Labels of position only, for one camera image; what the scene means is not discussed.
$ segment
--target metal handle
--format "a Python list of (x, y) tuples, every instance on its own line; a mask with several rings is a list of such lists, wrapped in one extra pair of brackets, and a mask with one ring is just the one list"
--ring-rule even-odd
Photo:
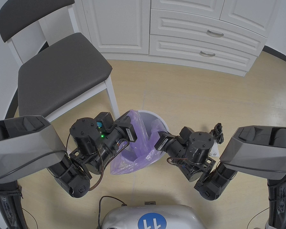
[(205, 53), (205, 52), (202, 52), (202, 51), (200, 51), (200, 53), (203, 54), (203, 55), (206, 55), (206, 56), (215, 56), (215, 54)]
[(207, 30), (207, 33), (210, 33), (210, 34), (215, 35), (215, 36), (224, 36), (223, 33), (219, 34), (219, 33), (216, 33), (216, 32), (212, 32), (210, 30)]

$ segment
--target wooden floor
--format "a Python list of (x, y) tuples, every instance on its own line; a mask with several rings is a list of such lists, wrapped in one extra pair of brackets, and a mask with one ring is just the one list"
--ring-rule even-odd
[[(175, 135), (183, 126), (209, 132), (221, 122), (225, 135), (225, 142), (219, 145), (221, 153), (240, 126), (286, 126), (286, 62), (265, 52), (245, 77), (159, 63), (109, 62), (121, 114), (129, 109), (153, 111)], [(105, 91), (65, 113), (53, 125), (65, 143), (70, 126), (78, 118), (93, 118), (101, 111), (111, 111)], [(75, 148), (72, 140), (69, 147)], [(269, 205), (267, 180), (242, 173), (219, 199), (204, 200), (193, 188), (194, 183), (167, 164), (165, 157), (127, 175), (112, 176), (107, 169), (102, 183), (80, 199), (70, 197), (47, 170), (42, 170), (19, 181), (23, 208), (34, 215), (39, 229), (96, 228), (99, 199), (111, 195), (128, 205), (143, 205), (144, 201), (188, 205), (209, 229), (245, 229), (250, 219)], [(101, 216), (118, 206), (119, 202), (104, 199)], [(35, 228), (34, 220), (25, 215), (28, 226)], [(267, 218), (268, 212), (263, 212), (249, 228), (264, 228)]]

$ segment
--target trash bag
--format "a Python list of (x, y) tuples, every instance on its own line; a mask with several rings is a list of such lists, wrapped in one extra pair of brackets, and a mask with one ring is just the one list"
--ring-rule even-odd
[[(167, 131), (159, 119), (152, 121), (152, 130), (150, 137), (147, 135), (145, 125), (138, 111), (130, 110), (127, 114), (130, 116), (131, 124), (137, 134), (137, 140), (130, 143), (119, 155), (110, 163), (110, 173), (112, 175), (128, 174), (140, 170), (159, 160), (165, 152), (157, 151), (155, 144), (160, 136), (158, 132)], [(119, 150), (127, 143), (123, 142)]]

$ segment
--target white logo lettering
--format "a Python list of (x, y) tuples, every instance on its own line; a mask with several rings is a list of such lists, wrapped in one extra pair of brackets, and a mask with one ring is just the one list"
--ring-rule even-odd
[(146, 224), (146, 220), (145, 220), (145, 219), (143, 220), (143, 223), (144, 223), (144, 229), (151, 229), (152, 226), (147, 227), (147, 224)]
[(161, 227), (161, 224), (157, 226), (157, 220), (154, 218), (154, 228), (158, 229), (159, 227)]

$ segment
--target logo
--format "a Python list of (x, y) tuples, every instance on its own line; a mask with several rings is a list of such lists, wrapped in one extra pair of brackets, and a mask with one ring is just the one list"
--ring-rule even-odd
[(139, 229), (165, 229), (166, 219), (157, 213), (148, 213), (138, 221)]

